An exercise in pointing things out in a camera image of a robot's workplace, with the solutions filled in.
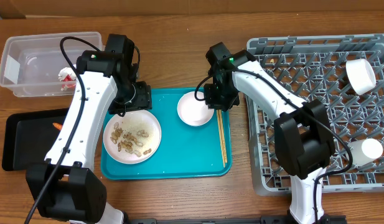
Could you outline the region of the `small white cup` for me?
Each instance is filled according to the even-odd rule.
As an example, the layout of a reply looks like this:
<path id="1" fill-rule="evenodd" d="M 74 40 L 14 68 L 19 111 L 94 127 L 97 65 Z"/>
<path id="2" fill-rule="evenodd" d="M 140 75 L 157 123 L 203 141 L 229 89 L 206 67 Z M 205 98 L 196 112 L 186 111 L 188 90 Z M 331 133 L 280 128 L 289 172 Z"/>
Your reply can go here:
<path id="1" fill-rule="evenodd" d="M 373 138 L 350 142 L 348 147 L 352 153 L 353 165 L 356 166 L 373 162 L 383 154 L 382 144 Z"/>

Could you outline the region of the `white bowl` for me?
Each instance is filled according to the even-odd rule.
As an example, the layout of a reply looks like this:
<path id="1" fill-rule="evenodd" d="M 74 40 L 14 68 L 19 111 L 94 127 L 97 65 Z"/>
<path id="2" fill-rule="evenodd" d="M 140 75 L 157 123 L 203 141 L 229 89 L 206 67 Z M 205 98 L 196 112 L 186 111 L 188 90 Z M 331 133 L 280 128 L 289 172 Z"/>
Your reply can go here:
<path id="1" fill-rule="evenodd" d="M 375 73 L 366 59 L 347 61 L 345 69 L 347 78 L 356 94 L 363 95 L 376 86 Z"/>
<path id="2" fill-rule="evenodd" d="M 189 126 L 202 126 L 211 120 L 214 109 L 210 109 L 204 101 L 196 100 L 194 93 L 188 92 L 180 98 L 177 114 Z"/>

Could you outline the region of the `orange carrot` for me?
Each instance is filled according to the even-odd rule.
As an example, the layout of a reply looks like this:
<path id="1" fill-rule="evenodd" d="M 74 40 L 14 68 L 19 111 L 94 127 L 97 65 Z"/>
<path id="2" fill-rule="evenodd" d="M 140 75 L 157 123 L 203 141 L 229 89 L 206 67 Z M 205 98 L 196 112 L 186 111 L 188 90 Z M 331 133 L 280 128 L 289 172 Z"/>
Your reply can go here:
<path id="1" fill-rule="evenodd" d="M 62 129 L 63 125 L 59 123 L 53 123 L 53 126 L 58 129 L 59 131 Z"/>

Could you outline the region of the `red foil wrapper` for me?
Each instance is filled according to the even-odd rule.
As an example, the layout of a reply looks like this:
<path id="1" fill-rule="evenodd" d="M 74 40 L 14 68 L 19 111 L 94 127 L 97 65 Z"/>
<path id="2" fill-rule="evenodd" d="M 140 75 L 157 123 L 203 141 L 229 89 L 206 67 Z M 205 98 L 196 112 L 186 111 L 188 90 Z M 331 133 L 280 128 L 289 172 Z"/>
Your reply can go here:
<path id="1" fill-rule="evenodd" d="M 65 67 L 59 72 L 58 79 L 60 82 L 72 82 L 76 80 L 76 74 L 70 67 Z M 75 86 L 76 83 L 63 84 L 61 90 L 66 91 L 70 88 L 75 88 Z"/>

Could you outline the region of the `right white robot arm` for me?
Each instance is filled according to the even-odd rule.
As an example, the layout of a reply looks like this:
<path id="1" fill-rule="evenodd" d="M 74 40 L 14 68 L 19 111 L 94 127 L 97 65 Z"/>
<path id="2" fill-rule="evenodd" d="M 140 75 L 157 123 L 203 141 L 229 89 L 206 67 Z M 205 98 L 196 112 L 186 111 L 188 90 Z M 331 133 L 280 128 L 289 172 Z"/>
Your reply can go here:
<path id="1" fill-rule="evenodd" d="M 208 84 L 201 99 L 210 109 L 227 111 L 239 104 L 239 93 L 256 103 L 273 123 L 278 164 L 291 176 L 292 200 L 285 217 L 278 223 L 346 223 L 343 215 L 330 216 L 322 208 L 321 183 L 324 177 L 347 172 L 353 157 L 340 170 L 327 171 L 335 153 L 334 141 L 341 140 L 330 128 L 326 107 L 319 100 L 306 101 L 271 78 L 254 55 L 247 50 L 231 54 L 223 42 L 205 54 L 210 64 Z"/>

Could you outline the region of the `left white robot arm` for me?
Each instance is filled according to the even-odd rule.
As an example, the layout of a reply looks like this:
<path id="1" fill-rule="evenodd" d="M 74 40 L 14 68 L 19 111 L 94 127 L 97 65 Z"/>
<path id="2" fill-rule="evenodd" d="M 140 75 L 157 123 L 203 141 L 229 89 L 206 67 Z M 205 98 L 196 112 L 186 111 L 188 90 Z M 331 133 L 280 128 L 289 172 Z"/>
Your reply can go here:
<path id="1" fill-rule="evenodd" d="M 41 163 L 27 168 L 34 212 L 70 223 L 129 223 L 126 212 L 107 201 L 94 174 L 95 151 L 106 114 L 152 108 L 151 87 L 138 80 L 139 50 L 125 35 L 110 34 L 104 50 L 93 47 L 69 66 L 76 76 L 72 103 L 54 145 Z"/>

